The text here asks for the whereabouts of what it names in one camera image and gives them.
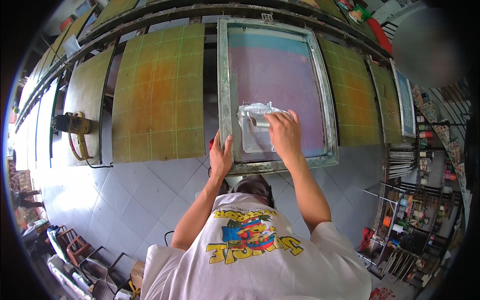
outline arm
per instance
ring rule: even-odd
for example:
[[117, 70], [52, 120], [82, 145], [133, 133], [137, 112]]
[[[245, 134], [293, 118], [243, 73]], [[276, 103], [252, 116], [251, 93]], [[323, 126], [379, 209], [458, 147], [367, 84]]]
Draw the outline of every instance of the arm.
[[171, 247], [188, 250], [204, 227], [208, 216], [212, 213], [213, 202], [223, 182], [223, 178], [225, 178], [232, 166], [231, 147], [232, 136], [229, 135], [225, 141], [225, 150], [220, 148], [220, 130], [217, 131], [212, 150], [210, 150], [212, 174], [204, 189], [180, 219], [177, 227], [175, 227]]
[[300, 149], [300, 121], [293, 111], [265, 114], [270, 122], [268, 132], [277, 154], [292, 175], [299, 209], [310, 233], [322, 222], [330, 222], [330, 207], [322, 190], [313, 178]]

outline red fabric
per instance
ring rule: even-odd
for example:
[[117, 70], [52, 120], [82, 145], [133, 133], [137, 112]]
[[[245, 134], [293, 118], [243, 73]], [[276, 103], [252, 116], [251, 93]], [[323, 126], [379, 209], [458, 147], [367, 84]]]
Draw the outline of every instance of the red fabric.
[[372, 238], [374, 231], [370, 228], [363, 228], [363, 237], [361, 239], [360, 251], [367, 248], [370, 245], [370, 239]]
[[390, 44], [390, 41], [388, 40], [384, 30], [380, 26], [377, 20], [370, 18], [367, 20], [368, 25], [373, 31], [373, 34], [375, 34], [375, 37], [377, 38], [378, 43], [380, 46], [385, 48], [390, 54], [392, 54], [392, 44]]

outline cardboard box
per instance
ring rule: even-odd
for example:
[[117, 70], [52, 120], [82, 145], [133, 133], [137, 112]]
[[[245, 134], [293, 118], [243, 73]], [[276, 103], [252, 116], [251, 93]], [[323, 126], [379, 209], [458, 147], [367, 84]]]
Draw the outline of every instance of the cardboard box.
[[142, 288], [142, 282], [144, 280], [145, 263], [138, 261], [133, 265], [130, 271], [130, 279], [136, 288]]

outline white t-shirt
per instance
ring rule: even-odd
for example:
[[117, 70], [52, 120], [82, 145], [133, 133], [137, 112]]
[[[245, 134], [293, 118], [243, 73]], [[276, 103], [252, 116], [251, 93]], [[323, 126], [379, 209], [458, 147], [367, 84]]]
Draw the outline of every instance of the white t-shirt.
[[219, 196], [187, 251], [148, 248], [141, 299], [369, 298], [368, 271], [333, 223], [319, 224], [306, 240], [264, 201]]

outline hand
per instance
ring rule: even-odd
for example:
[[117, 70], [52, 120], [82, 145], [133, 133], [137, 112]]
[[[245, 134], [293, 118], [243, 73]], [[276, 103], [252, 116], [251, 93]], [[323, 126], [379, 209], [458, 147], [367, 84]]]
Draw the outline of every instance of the hand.
[[212, 167], [211, 177], [223, 179], [232, 166], [230, 149], [232, 148], [232, 135], [229, 134], [225, 140], [225, 150], [220, 148], [220, 129], [216, 132], [213, 146], [210, 150], [210, 166]]
[[275, 147], [275, 151], [283, 160], [287, 168], [295, 164], [299, 158], [303, 158], [300, 149], [300, 121], [295, 111], [289, 109], [288, 112], [274, 112], [264, 114], [265, 119], [270, 122], [268, 133]]

